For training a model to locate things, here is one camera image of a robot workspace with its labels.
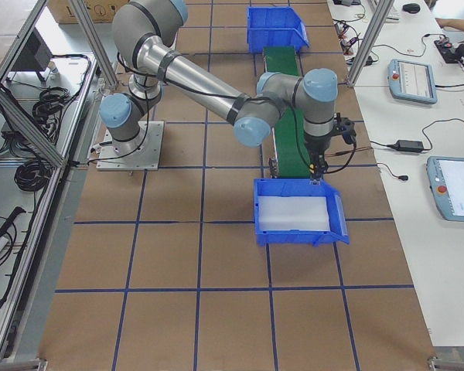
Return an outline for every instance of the blue joint cap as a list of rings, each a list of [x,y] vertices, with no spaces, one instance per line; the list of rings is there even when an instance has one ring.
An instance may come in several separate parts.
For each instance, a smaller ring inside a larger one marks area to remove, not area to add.
[[[337,98],[337,75],[332,70],[310,70],[302,81],[304,91],[319,102],[333,102]]]
[[[170,0],[170,2],[173,4],[173,6],[176,7],[177,11],[179,12],[180,18],[183,19],[183,24],[186,23],[189,15],[187,13],[187,6],[184,0]]]
[[[101,120],[108,128],[119,128],[131,116],[132,104],[124,94],[105,97],[100,104]]]
[[[260,76],[260,80],[258,80],[258,83],[256,84],[256,94],[261,94],[263,93],[263,88],[266,82],[270,77],[273,75],[276,75],[279,72],[265,72]]]
[[[258,117],[243,117],[235,121],[235,138],[246,147],[259,146],[271,132],[270,125]]]

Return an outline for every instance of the computer mouse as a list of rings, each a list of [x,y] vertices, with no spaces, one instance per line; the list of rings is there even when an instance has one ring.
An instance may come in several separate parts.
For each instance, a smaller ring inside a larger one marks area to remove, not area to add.
[[[416,4],[415,2],[410,2],[409,4],[403,5],[402,10],[407,13],[416,14],[421,10],[421,7],[419,6],[419,4]]]

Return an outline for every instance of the blue plastic bin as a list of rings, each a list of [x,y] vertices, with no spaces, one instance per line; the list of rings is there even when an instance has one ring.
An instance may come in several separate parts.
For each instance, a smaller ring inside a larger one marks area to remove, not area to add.
[[[298,53],[309,46],[301,18],[290,7],[254,7],[247,9],[249,53],[262,53],[265,46],[294,46]]]
[[[261,230],[259,196],[325,196],[330,231]],[[313,185],[309,179],[255,179],[254,224],[256,241],[261,246],[266,243],[312,243],[318,246],[322,243],[336,241],[343,241],[347,244],[350,242],[340,193],[324,181],[321,181],[319,185]]]

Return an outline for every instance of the white table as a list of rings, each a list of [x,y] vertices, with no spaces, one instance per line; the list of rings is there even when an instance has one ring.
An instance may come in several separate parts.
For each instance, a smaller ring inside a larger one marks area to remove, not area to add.
[[[395,0],[397,10],[408,1]],[[402,52],[420,54],[421,36],[442,33],[429,9],[417,0],[421,11],[416,15],[401,10],[401,21],[385,24],[376,44],[386,43]],[[367,18],[373,9],[363,0]],[[360,6],[333,5],[335,19],[354,19],[361,13]],[[368,23],[350,23],[364,34]],[[437,36],[425,38],[426,52],[422,58],[401,56],[386,48],[375,48],[380,62],[364,67],[356,83],[356,94],[370,139],[380,143],[394,143],[398,139],[428,142],[421,133],[434,120],[459,117],[464,120],[464,88],[438,91],[438,103],[432,106],[395,100],[388,89],[387,66],[391,59],[401,59],[432,65],[437,84],[464,83],[459,65],[443,63],[432,43]],[[382,168],[381,176],[397,224],[402,246],[408,260],[421,309],[434,346],[464,346],[464,223],[445,221],[436,209],[430,192],[425,164],[430,155],[464,157],[464,124],[459,121],[437,123],[426,133],[433,142],[427,154],[403,154],[377,149],[378,162],[388,164],[398,175],[408,175],[402,182],[390,177]]]

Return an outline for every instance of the brown tiled floor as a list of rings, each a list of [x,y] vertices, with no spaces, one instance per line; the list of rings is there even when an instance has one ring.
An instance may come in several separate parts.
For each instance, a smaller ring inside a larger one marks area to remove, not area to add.
[[[302,71],[329,67],[342,81],[323,2],[275,4],[292,4],[308,26]],[[253,94],[263,66],[247,54],[249,4],[190,4],[177,48]],[[361,120],[353,90],[340,87],[336,106]],[[172,88],[155,119],[166,121],[160,170],[88,172],[40,351],[49,369],[427,369],[433,350],[372,151],[326,177],[343,195],[349,246],[259,247],[252,184],[268,176],[271,139],[240,146],[223,118]],[[345,148],[334,140],[330,151]]]

